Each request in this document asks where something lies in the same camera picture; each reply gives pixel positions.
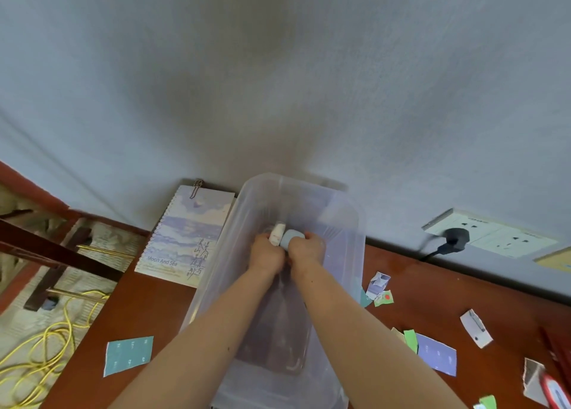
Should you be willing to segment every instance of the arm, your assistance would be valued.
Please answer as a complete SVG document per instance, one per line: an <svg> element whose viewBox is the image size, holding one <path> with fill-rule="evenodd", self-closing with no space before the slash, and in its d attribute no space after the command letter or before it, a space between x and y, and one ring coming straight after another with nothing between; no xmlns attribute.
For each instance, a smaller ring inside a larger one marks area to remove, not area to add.
<svg viewBox="0 0 571 409"><path fill-rule="evenodd" d="M317 236L289 242L292 278L319 341L355 408L466 406L418 355L361 307L321 263Z"/></svg>
<svg viewBox="0 0 571 409"><path fill-rule="evenodd" d="M207 407L284 258L284 250L270 244L268 235L257 236L248 270L177 335L109 408Z"/></svg>

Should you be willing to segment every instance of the spiral notebook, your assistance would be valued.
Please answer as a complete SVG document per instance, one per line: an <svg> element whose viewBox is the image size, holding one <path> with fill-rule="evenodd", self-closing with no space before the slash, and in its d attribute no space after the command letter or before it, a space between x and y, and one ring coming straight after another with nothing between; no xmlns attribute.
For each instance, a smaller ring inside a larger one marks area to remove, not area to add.
<svg viewBox="0 0 571 409"><path fill-rule="evenodd" d="M135 271L197 287L234 200L232 192L179 187Z"/></svg>

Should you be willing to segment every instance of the black plug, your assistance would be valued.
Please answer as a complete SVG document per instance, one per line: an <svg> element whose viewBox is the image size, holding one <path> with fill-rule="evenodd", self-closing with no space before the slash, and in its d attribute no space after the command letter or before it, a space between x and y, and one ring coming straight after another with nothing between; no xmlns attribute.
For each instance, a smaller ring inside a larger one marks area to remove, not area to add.
<svg viewBox="0 0 571 409"><path fill-rule="evenodd" d="M446 243L438 247L433 253L423 257L420 261L426 261L430 257L437 254L450 254L458 253L462 251L468 242L470 242L470 232L465 228L449 228L444 231L444 237L446 238Z"/></svg>

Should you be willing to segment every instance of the person's right hand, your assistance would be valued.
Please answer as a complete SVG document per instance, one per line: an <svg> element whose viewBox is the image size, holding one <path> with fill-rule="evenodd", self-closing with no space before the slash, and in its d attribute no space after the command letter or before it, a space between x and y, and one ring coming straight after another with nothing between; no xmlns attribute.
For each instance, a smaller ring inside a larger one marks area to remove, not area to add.
<svg viewBox="0 0 571 409"><path fill-rule="evenodd" d="M288 245L289 259L291 260L292 277L303 274L304 268L317 263L323 264L325 256L325 241L315 233L305 232L305 239L292 238Z"/></svg>

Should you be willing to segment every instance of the gold metal rod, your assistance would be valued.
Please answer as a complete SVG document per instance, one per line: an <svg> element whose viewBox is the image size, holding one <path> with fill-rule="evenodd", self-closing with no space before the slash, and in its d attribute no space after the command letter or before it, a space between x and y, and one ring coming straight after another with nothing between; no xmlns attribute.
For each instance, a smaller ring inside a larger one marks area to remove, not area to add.
<svg viewBox="0 0 571 409"><path fill-rule="evenodd" d="M92 247L91 245L77 245L77 247L81 248L82 250L96 251L97 253L109 254L111 256L125 257L126 259L135 258L133 254L120 253L118 251L112 251L112 250L105 250L104 248Z"/></svg>
<svg viewBox="0 0 571 409"><path fill-rule="evenodd" d="M75 293L75 292L68 292L67 290L61 290L61 289L46 289L46 292L56 293L58 295L66 295L67 297L78 297L80 299L89 300L99 304L105 304L106 301L106 299L101 299L100 297L91 297L89 295L83 295L81 293Z"/></svg>

